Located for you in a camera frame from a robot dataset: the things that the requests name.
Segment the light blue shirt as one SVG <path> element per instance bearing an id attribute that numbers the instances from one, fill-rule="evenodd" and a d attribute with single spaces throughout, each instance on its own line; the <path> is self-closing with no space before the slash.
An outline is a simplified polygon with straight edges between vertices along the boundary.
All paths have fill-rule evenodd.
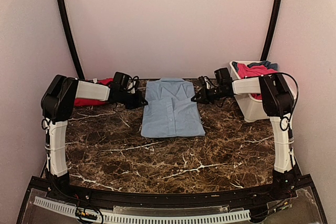
<path id="1" fill-rule="evenodd" d="M 204 136 L 194 85 L 181 78 L 148 81 L 141 136 L 146 138 Z"/>

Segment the red t-shirt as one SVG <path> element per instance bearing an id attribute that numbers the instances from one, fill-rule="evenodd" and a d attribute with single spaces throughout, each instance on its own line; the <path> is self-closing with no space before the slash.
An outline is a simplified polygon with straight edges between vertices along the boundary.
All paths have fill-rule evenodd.
<path id="1" fill-rule="evenodd" d="M 107 86 L 113 79 L 107 78 L 91 81 L 78 81 L 74 106 L 104 105 L 110 95 L 110 88 Z"/>

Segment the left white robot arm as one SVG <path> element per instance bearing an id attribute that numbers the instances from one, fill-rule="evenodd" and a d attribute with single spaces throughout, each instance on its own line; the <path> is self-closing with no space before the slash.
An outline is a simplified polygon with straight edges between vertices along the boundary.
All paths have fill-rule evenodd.
<path id="1" fill-rule="evenodd" d="M 139 78 L 116 72 L 107 84 L 56 75 L 46 90 L 41 109 L 41 126 L 46 132 L 46 176 L 54 183 L 53 191 L 63 201 L 74 197 L 69 186 L 70 175 L 66 164 L 66 130 L 76 99 L 96 100 L 110 104 L 120 103 L 133 110 L 148 104 L 138 89 Z"/>

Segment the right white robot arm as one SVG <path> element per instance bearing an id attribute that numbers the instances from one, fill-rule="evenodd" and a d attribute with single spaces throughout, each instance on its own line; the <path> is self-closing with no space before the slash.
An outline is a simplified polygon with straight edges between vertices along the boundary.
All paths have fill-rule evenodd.
<path id="1" fill-rule="evenodd" d="M 275 145 L 275 163 L 268 195 L 273 200 L 286 197 L 298 180 L 291 123 L 298 96 L 293 95 L 289 88 L 286 73 L 276 72 L 237 80 L 229 76 L 227 69 L 219 69 L 216 74 L 217 86 L 205 77 L 199 78 L 201 89 L 191 100 L 209 104 L 234 95 L 261 94 L 262 107 L 271 122 Z"/>

